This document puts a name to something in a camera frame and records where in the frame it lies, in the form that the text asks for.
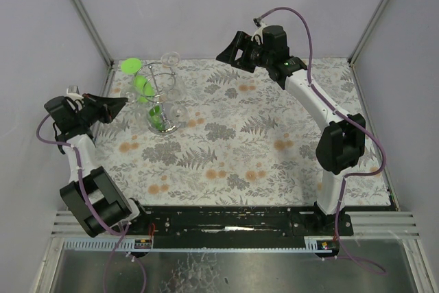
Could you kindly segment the green plastic wine glass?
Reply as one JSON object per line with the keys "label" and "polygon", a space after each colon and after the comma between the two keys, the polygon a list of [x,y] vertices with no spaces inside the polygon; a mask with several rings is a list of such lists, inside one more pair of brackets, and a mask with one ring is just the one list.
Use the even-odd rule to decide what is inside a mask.
{"label": "green plastic wine glass", "polygon": [[141,73],[142,68],[143,64],[138,58],[128,58],[121,63],[122,73],[132,76],[130,85],[120,92],[120,96],[127,98],[129,104],[148,103],[155,96],[154,88]]}

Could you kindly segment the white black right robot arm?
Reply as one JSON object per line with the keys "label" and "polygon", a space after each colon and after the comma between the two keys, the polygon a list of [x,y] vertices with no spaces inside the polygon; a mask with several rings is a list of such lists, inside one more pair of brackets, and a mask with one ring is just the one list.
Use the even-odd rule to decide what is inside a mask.
{"label": "white black right robot arm", "polygon": [[260,27],[253,35],[238,31],[216,58],[249,73],[264,68],[271,80],[294,96],[317,123],[321,136],[316,158],[323,168],[322,187],[316,204],[325,215],[333,215],[344,205],[340,197],[342,176],[364,155],[365,134],[358,126],[366,120],[345,110],[336,115],[334,101],[307,77],[307,66],[289,53],[287,34],[280,25]]}

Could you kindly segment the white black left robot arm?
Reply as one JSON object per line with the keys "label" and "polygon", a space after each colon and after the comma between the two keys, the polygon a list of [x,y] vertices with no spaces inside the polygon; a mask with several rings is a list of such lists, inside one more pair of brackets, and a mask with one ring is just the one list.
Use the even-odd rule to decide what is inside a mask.
{"label": "white black left robot arm", "polygon": [[126,198],[108,172],[95,158],[92,126],[111,123],[128,103],[126,97],[99,97],[89,93],[57,96],[45,103],[54,121],[54,144],[69,160],[68,185],[60,196],[79,225],[91,237],[107,231],[118,235],[113,226],[131,222],[145,213],[140,203]]}

